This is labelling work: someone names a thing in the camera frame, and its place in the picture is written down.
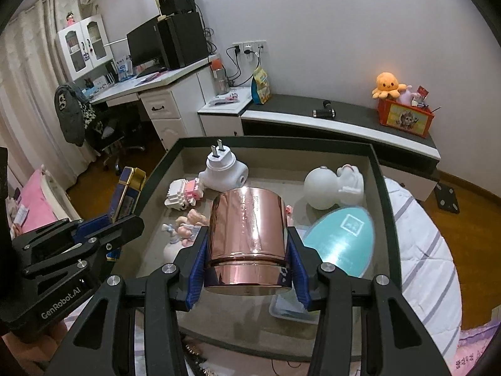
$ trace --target curtain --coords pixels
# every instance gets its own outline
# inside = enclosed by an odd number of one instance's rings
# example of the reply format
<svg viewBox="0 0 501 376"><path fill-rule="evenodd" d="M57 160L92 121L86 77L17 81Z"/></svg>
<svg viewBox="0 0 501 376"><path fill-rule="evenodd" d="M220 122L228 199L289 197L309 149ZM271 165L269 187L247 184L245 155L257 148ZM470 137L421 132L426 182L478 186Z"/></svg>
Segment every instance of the curtain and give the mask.
<svg viewBox="0 0 501 376"><path fill-rule="evenodd" d="M69 11L82 19L78 0L39 0L0 35L0 145L21 184L44 164L66 189L95 160L87 144L64 140L54 110L56 88L67 80L56 37Z"/></svg>

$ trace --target toy bin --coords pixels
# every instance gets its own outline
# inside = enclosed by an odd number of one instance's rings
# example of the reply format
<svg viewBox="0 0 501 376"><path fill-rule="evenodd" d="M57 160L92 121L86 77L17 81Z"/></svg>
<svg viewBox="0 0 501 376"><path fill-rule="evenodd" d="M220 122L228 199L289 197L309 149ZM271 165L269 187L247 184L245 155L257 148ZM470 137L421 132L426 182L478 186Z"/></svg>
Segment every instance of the toy bin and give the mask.
<svg viewBox="0 0 501 376"><path fill-rule="evenodd" d="M430 109L408 106L389 99L379 99L377 106L379 122L383 126L408 131L426 137L434 114Z"/></svg>

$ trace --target metallic copper jar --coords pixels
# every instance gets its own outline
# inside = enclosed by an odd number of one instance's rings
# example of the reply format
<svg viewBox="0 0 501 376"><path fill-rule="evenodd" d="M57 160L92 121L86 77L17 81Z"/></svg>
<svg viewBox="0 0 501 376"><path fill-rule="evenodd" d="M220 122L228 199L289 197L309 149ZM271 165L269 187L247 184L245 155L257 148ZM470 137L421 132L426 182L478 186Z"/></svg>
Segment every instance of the metallic copper jar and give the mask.
<svg viewBox="0 0 501 376"><path fill-rule="evenodd" d="M269 295L291 288L285 204L260 188L223 192L212 204L204 286L230 295Z"/></svg>

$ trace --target tv stand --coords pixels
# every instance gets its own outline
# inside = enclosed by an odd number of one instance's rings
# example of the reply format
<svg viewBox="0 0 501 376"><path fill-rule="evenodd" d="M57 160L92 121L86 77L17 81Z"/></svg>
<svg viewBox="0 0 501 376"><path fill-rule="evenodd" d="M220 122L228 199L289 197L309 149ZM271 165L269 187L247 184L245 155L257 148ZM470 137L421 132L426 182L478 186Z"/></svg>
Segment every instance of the tv stand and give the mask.
<svg viewBox="0 0 501 376"><path fill-rule="evenodd" d="M147 75L154 74L156 72L163 72L163 71L167 71L167 70L168 69L164 65L156 64L156 65L152 65L150 67L147 67L146 69L144 69L144 71L142 71L136 77L147 76Z"/></svg>

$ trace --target computer tower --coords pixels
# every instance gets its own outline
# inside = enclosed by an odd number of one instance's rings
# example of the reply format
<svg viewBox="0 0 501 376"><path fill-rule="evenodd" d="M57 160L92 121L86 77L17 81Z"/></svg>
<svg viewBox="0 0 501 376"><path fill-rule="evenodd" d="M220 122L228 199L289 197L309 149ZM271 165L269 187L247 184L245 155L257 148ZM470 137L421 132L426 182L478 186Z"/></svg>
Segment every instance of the computer tower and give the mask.
<svg viewBox="0 0 501 376"><path fill-rule="evenodd" d="M158 0L163 15L183 14L196 10L195 0Z"/></svg>
<svg viewBox="0 0 501 376"><path fill-rule="evenodd" d="M156 27L168 69L179 69L209 56L199 13L171 15L161 19Z"/></svg>

